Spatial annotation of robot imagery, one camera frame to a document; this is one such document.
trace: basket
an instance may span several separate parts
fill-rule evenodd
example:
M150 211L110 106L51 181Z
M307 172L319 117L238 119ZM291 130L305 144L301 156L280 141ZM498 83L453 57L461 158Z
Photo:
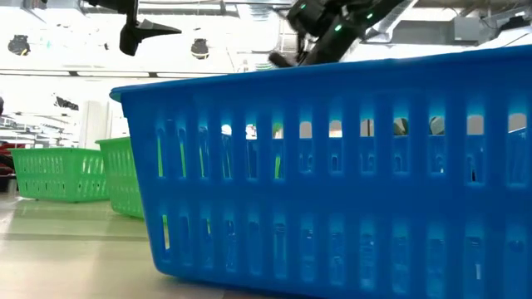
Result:
M530 297L532 136L508 130L532 119L529 63L513 47L114 89L156 267L314 297Z
M109 199L99 150L10 150L19 192L25 198L73 203Z
M117 213L143 218L130 138L98 140L97 144L103 156L112 209Z

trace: floor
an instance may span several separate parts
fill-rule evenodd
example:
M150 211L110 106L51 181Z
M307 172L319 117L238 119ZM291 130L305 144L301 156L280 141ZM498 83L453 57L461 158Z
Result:
M0 298L266 299L157 272L142 221L109 202L0 196Z

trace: green plastic basket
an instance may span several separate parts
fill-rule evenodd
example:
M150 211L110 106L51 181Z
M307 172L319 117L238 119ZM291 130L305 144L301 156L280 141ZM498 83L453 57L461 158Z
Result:
M30 199L109 199L103 159L91 149L11 149L20 194Z
M97 144L103 154L112 209L117 213L143 218L130 138L99 140Z

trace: white floor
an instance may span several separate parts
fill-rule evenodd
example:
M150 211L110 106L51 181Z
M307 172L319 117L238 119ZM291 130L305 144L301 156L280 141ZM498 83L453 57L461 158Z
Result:
M108 202L0 196L0 298L259 299L157 272L142 221Z

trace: blue plastic basket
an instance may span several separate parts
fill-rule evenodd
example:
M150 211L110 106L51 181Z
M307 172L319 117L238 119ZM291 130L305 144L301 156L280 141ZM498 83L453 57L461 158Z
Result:
M156 267L318 297L530 298L531 130L508 131L532 119L530 65L514 47L114 89Z

